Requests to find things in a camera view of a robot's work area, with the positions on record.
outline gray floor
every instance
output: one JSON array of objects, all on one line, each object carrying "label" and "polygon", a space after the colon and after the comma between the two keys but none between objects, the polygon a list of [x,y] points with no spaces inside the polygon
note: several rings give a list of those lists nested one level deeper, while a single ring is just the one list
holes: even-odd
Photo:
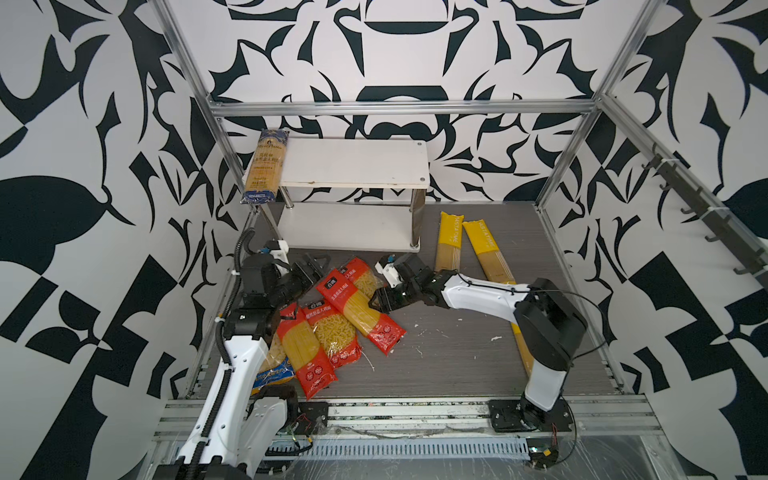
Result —
[{"label": "gray floor", "polygon": [[[279,218],[279,205],[273,206]],[[539,277],[567,288],[544,228],[533,206],[510,204],[428,204],[425,208],[420,257],[435,262],[440,212],[464,215],[465,220],[485,220],[504,254],[515,279],[529,283]],[[252,247],[263,245],[268,229],[258,220],[261,235]],[[294,257],[311,250],[292,250]],[[332,265],[342,265],[357,254],[373,264],[381,252],[333,251]],[[462,241],[461,271],[484,279],[466,232]],[[316,292],[304,300],[313,298]],[[517,344],[508,322],[470,310],[444,310],[417,303],[391,314],[408,333],[389,356],[359,335],[366,357],[336,371],[339,381],[316,398],[385,396],[503,396],[522,393],[527,382]],[[585,336],[580,351],[592,348]],[[614,393],[598,353],[575,362],[564,392]]]}]

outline dry spaghetti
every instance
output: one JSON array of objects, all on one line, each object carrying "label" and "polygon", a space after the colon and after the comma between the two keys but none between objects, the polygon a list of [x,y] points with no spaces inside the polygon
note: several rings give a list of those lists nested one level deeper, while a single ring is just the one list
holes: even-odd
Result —
[{"label": "dry spaghetti", "polygon": [[277,336],[283,343],[296,377],[307,399],[337,380],[326,353],[312,333],[304,312],[294,303],[280,312],[283,321],[277,327]]}]

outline shelf top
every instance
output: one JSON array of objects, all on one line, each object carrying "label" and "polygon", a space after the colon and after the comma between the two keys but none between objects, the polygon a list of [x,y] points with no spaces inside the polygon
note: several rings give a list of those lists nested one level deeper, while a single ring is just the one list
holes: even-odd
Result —
[{"label": "shelf top", "polygon": [[280,186],[426,189],[426,142],[289,137]]}]

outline metal shelf leg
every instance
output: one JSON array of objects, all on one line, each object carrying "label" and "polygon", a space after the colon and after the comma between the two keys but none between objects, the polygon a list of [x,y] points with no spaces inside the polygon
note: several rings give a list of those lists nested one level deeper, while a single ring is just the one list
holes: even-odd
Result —
[{"label": "metal shelf leg", "polygon": [[411,193],[411,248],[419,248],[424,220],[424,203],[427,190],[414,190]]}]

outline hook rack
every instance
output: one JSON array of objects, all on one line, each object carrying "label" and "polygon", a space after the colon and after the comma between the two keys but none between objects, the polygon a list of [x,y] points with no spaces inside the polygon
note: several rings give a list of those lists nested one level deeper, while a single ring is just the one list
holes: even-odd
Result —
[{"label": "hook rack", "polygon": [[662,158],[652,149],[654,157],[643,169],[655,169],[665,180],[661,190],[674,190],[688,205],[683,214],[696,214],[713,235],[705,236],[707,242],[721,242],[741,263],[734,268],[736,275],[751,274],[768,290],[768,253],[762,240],[757,238],[733,212],[710,192],[686,166],[677,159]]}]

